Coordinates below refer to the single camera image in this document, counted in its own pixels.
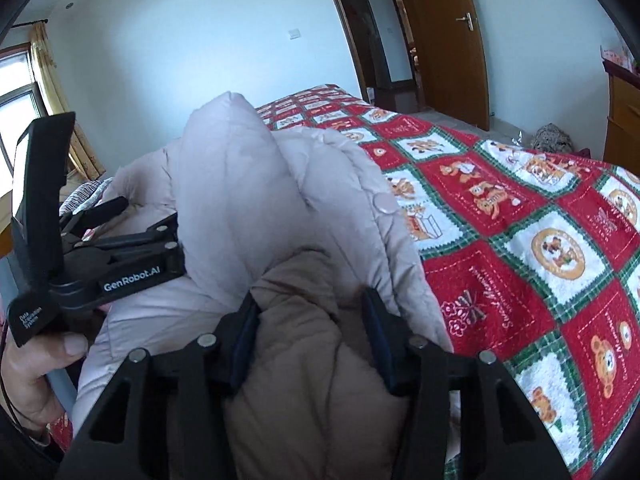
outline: curtain rod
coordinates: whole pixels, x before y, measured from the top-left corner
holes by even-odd
[[[35,22],[16,23],[11,28],[24,27],[25,25],[33,25],[34,23],[49,23],[49,20],[36,20]]]

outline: open door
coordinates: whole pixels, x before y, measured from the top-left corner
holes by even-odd
[[[486,63],[474,1],[403,1],[425,104],[488,130]]]

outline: cabinet drawer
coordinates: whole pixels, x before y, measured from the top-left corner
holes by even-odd
[[[617,77],[613,79],[612,119],[640,138],[640,89]]]
[[[609,120],[603,160],[640,175],[640,135],[630,134]]]

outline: patterned bedspread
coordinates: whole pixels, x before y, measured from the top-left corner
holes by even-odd
[[[639,400],[640,179],[387,112],[332,85],[258,113],[272,130],[334,128],[369,153],[456,352],[493,349],[574,478],[590,478]]]

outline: floor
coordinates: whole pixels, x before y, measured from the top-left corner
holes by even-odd
[[[454,119],[453,117],[449,117],[448,115],[441,114],[440,112],[437,112],[433,109],[411,115],[424,119],[425,121],[429,121],[430,123],[437,124],[438,126],[446,126],[447,128],[452,128],[453,130],[457,130],[459,132],[477,135],[478,137],[481,137],[481,139],[497,140],[498,142],[503,142],[505,144],[514,144],[512,139],[517,140],[520,133],[520,129],[517,126],[513,126],[513,124],[507,123],[495,117],[492,117],[490,119],[490,129],[488,132],[486,132],[484,130],[481,130],[480,128],[477,128],[476,126],[472,126],[471,124],[467,124],[464,121]]]
[[[490,129],[486,132],[464,121],[441,114],[432,108],[421,106],[418,102],[415,86],[393,90],[376,88],[374,104],[384,110],[420,117],[439,126],[446,126],[453,130],[477,135],[481,139],[497,140],[505,144],[514,144],[513,139],[517,140],[520,134],[518,127],[495,117],[491,118]]]

